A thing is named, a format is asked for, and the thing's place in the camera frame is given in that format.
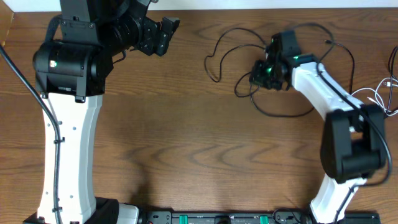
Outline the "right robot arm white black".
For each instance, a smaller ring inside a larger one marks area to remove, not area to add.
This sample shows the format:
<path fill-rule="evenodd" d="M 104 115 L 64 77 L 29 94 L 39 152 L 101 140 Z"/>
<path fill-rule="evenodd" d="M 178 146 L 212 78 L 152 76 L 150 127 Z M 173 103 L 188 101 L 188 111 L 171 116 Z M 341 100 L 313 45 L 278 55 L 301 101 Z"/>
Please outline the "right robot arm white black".
<path fill-rule="evenodd" d="M 268 90 L 294 88 L 324 120 L 320 160 L 325 172 L 302 223 L 380 223 L 371 212 L 346 212 L 360 188 L 377 170 L 391 166 L 385 140 L 384 113 L 365 105 L 341 87 L 320 59 L 303 54 L 295 32 L 279 32 L 265 48 L 265 59 L 255 62 L 249 81 Z"/>

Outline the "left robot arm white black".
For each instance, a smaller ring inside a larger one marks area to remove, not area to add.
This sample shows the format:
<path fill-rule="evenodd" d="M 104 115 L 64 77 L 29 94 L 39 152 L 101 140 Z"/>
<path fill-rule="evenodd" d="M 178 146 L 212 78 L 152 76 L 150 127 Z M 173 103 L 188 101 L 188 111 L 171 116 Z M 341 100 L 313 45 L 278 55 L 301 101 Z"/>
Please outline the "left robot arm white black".
<path fill-rule="evenodd" d="M 163 56 L 180 21 L 148 18 L 149 1 L 70 0 L 60 7 L 33 58 L 45 177 L 27 223 L 145 223 L 136 206 L 94 194 L 96 123 L 116 56 L 128 50 Z"/>

